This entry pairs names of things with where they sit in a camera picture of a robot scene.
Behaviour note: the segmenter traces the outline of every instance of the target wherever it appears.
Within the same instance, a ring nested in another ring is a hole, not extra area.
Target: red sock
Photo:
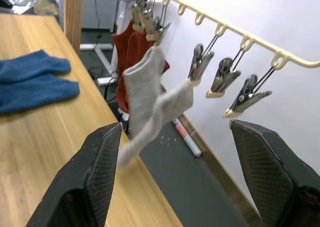
[[[136,65],[141,61],[145,53],[148,49],[151,48],[151,46],[154,45],[153,41],[147,41],[146,40],[146,32],[134,32],[129,39],[128,47],[127,47],[127,53],[126,53],[126,61],[124,70]],[[163,73],[166,72],[170,68],[170,65],[165,62],[165,67],[163,70]],[[128,96],[127,91],[125,87],[125,80],[123,76],[120,76],[118,86],[116,89],[116,99],[119,105],[119,108],[129,113],[129,105],[128,105]]]
[[[119,77],[122,76],[123,71],[125,70],[128,44],[130,36],[133,32],[132,25],[134,24],[133,20],[130,20],[128,27],[120,34],[113,34],[112,38],[116,48],[116,53],[118,56],[118,74]]]

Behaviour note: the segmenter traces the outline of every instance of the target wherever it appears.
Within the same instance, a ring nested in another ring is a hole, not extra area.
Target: white wall
[[[185,0],[204,12],[245,29],[299,57],[320,60],[319,0]],[[170,3],[167,22],[172,25],[162,43],[171,68],[162,78],[167,89],[175,87],[188,76],[193,50],[197,43],[205,46],[214,36],[216,24],[204,20],[195,26],[195,13],[186,10],[177,15],[178,5]],[[228,119],[222,119],[245,79],[250,74],[262,76],[271,66],[273,53],[254,45],[237,69],[241,76],[221,99],[206,99],[218,63],[233,58],[242,37],[227,30],[217,41],[215,56],[194,89],[194,104],[186,112],[204,140],[220,158],[238,185],[251,199],[243,178]],[[280,134],[291,149],[320,174],[320,68],[307,69],[288,63],[275,72],[260,89],[273,94],[248,109],[239,119],[270,128]]]

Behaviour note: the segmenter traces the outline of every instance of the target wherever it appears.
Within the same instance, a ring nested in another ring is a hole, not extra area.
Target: gray floor
[[[97,34],[83,30],[82,43],[96,43]],[[112,43],[109,32],[102,33],[100,43]],[[105,52],[109,61],[111,53]],[[87,69],[101,66],[94,52],[84,51],[80,58]],[[101,94],[105,91],[102,87],[99,90]],[[108,91],[107,98],[113,96],[115,94]],[[115,103],[112,109],[117,111]],[[140,156],[184,227],[248,226],[215,176],[201,158],[193,156],[171,123],[164,126]]]

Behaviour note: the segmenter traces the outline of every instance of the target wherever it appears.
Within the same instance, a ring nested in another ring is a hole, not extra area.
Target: desk
[[[0,226],[21,227],[86,136],[117,120],[53,17],[0,14],[0,41],[0,59],[39,49],[69,59],[62,77],[80,86],[75,99],[0,115]],[[117,170],[106,226],[182,226],[140,158]]]

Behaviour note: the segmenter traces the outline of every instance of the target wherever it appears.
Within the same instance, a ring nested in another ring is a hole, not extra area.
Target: cream rack bar
[[[169,4],[170,1],[171,0],[164,0],[163,4],[166,6]],[[176,3],[179,4],[179,7],[178,7],[178,15],[179,16],[184,14],[186,8],[196,12],[194,23],[197,26],[201,25],[201,23],[203,22],[203,20],[205,18],[216,22],[217,27],[215,29],[215,34],[218,37],[221,37],[225,33],[226,30],[231,30],[236,34],[243,36],[243,39],[240,44],[240,47],[242,48],[243,52],[248,51],[252,47],[253,44],[258,44],[268,50],[273,51],[274,57],[271,61],[271,66],[273,66],[274,69],[276,69],[276,70],[282,69],[285,66],[285,64],[289,61],[294,62],[294,63],[296,63],[300,66],[306,67],[306,68],[320,67],[320,60],[314,61],[314,62],[304,60],[304,59],[299,58],[298,56],[295,56],[294,54],[292,54],[284,49],[281,49],[281,48],[275,46],[272,43],[269,43],[269,42],[259,38],[258,36],[255,36],[254,34],[251,34],[251,33],[247,32],[241,28],[238,28],[230,23],[222,21],[222,20],[220,20],[210,14],[206,14],[203,11],[200,11],[199,9],[197,9],[196,7],[194,7],[190,4],[187,4],[181,0],[172,0],[172,1],[175,1]]]

